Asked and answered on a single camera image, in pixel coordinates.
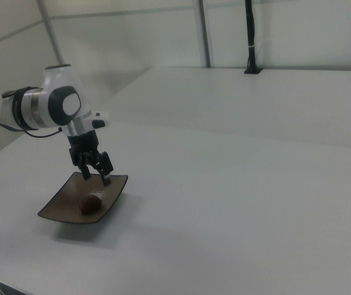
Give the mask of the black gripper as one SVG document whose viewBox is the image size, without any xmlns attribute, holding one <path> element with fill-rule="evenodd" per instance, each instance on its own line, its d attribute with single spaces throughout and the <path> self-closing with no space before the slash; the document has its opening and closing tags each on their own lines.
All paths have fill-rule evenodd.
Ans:
<svg viewBox="0 0 351 295">
<path fill-rule="evenodd" d="M 71 160 L 77 166 L 84 179 L 91 177 L 88 165 L 97 168 L 103 185 L 111 184 L 111 172 L 114 170 L 107 152 L 98 152 L 99 140 L 96 131 L 92 130 L 83 135 L 67 137 L 71 148 L 69 149 Z"/>
</svg>

